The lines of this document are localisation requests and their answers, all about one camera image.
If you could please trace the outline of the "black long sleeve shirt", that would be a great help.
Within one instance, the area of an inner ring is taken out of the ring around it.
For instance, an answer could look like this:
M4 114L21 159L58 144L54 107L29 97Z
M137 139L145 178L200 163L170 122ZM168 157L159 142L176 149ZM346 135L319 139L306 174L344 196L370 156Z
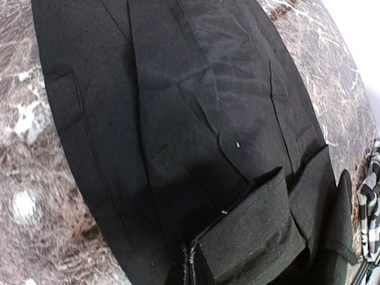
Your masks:
M256 1L33 1L53 120L132 284L344 284L352 185Z

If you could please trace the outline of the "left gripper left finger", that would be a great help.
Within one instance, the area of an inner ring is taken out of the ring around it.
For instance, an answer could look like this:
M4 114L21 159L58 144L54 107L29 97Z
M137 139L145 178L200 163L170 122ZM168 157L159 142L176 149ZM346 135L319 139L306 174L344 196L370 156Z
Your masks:
M177 285L190 285L191 269L189 265L189 250L186 245L182 245L175 259L174 265L174 281L173 284Z

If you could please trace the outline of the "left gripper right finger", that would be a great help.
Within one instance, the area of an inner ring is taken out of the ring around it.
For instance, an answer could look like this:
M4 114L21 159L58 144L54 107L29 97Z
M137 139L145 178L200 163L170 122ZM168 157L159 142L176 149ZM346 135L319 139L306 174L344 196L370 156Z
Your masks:
M215 285L214 277L204 256L201 244L194 239L189 251L189 280L192 285Z

